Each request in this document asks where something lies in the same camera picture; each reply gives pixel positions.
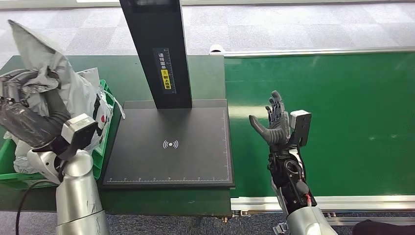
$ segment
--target black scanning platform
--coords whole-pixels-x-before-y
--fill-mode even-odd
[[[234,187],[225,99],[156,109],[127,101],[103,178],[104,188]]]

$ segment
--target green crate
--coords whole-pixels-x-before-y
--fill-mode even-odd
[[[100,84],[104,88],[105,91],[112,94],[105,80],[100,80]],[[108,104],[114,106],[114,101],[108,96],[107,96],[107,102]],[[105,149],[107,145],[109,126],[110,126],[110,123],[108,123],[106,133],[104,134],[104,137],[101,143],[92,152],[92,158],[93,158],[92,172],[96,180],[101,175],[102,163],[104,162],[104,154],[105,154]],[[13,161],[15,159],[15,155],[14,155],[15,150],[16,150],[16,144],[12,140],[5,140],[3,146],[0,149],[0,184],[8,185],[16,189],[27,189],[35,182],[45,180],[44,176],[41,175],[40,173],[35,173],[35,174],[16,173],[13,168]],[[53,184],[41,184],[40,186],[35,186],[35,188],[44,188],[44,187],[50,187],[50,186],[53,186]]]

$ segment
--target white plastic bag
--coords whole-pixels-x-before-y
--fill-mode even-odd
[[[48,91],[58,88],[59,95],[71,118],[85,113],[98,122],[98,129],[94,133],[91,144],[86,148],[87,151],[92,152],[105,134],[113,111],[112,106],[106,102],[105,93],[99,85],[98,69],[75,73],[68,59],[52,41],[14,21],[9,21],[9,23],[24,67],[38,74],[36,78],[22,86],[20,92],[24,96],[23,99],[27,100],[31,110],[47,116],[47,105],[39,95],[39,88],[43,89],[42,92],[45,89]],[[55,73],[58,80],[46,76],[47,71]],[[22,141],[17,141],[18,147],[15,152],[15,170],[35,173],[35,170],[26,164],[25,155],[28,152],[28,145],[20,142]]]

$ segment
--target floor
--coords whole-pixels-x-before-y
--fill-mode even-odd
[[[0,66],[17,54],[13,19],[67,55],[135,55],[121,8],[0,11]],[[183,7],[188,54],[226,50],[415,46],[415,3]]]
[[[0,67],[18,54],[6,20],[55,40],[67,55],[135,55],[120,8],[0,11]],[[226,50],[415,46],[415,3],[307,6],[186,6],[188,54]],[[222,224],[215,218],[109,215],[111,234],[272,235],[280,214],[255,215]],[[0,234],[14,234],[14,212],[0,212]],[[52,235],[53,213],[24,213],[21,234]],[[350,234],[351,227],[336,228]]]

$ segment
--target black vertical pole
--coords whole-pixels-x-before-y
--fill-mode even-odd
[[[120,0],[158,109],[191,108],[180,0]]]

